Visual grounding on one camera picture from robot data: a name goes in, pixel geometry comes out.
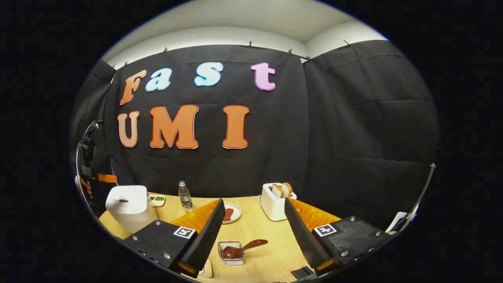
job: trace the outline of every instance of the brown spoon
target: brown spoon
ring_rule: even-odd
[[[235,259],[235,258],[242,258],[243,257],[243,251],[255,248],[258,246],[262,246],[267,244],[267,240],[253,240],[249,243],[247,243],[244,247],[238,249],[238,248],[233,248],[233,247],[225,247],[222,251],[222,258],[225,259]]]

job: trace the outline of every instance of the toaster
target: toaster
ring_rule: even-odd
[[[259,195],[257,202],[262,207],[267,217],[272,221],[285,220],[285,199],[278,198],[273,194],[273,184],[281,187],[281,183],[268,183],[262,186],[262,194]],[[292,199],[297,199],[297,195],[292,192]]]

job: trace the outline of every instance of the white wall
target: white wall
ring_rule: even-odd
[[[360,21],[350,21],[329,28],[310,40],[305,44],[309,56],[314,58],[327,51],[339,48],[349,44],[366,41],[366,40],[388,40],[380,33],[365,25]]]
[[[250,41],[252,46],[284,52],[292,49],[293,54],[303,57],[308,54],[304,43],[274,33],[235,27],[204,27],[175,31],[145,40],[110,58],[107,63],[110,66],[116,64],[115,69],[119,69],[124,66],[126,61],[131,63],[163,52],[165,47],[168,50],[174,50],[200,45],[248,45]]]
[[[300,56],[310,56],[314,58],[327,51],[346,45],[344,42],[356,43],[366,40],[382,39],[384,36],[363,24],[360,21],[350,21],[329,28],[311,38],[306,43],[302,43],[291,38],[254,29],[235,27],[204,27],[175,31],[163,34],[138,43],[114,57],[107,60],[110,66],[115,65],[115,69],[124,66],[124,62],[132,63],[147,56],[160,53],[167,47],[168,50],[178,48],[215,45],[215,44],[236,44],[265,47],[292,53]]]

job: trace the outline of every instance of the water bottle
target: water bottle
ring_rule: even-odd
[[[182,206],[184,208],[192,208],[192,198],[190,197],[189,189],[185,186],[185,182],[180,181],[178,186],[180,186],[178,188],[178,196],[180,197]]]

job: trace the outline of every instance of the glass bowl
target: glass bowl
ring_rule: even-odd
[[[220,258],[225,262],[227,265],[243,265],[244,264],[244,252],[243,252],[243,257],[242,258],[233,258],[233,259],[225,259],[222,258],[222,252],[223,249],[226,247],[233,247],[233,248],[242,248],[240,242],[236,241],[224,241],[224,242],[218,242],[218,254],[220,255]]]

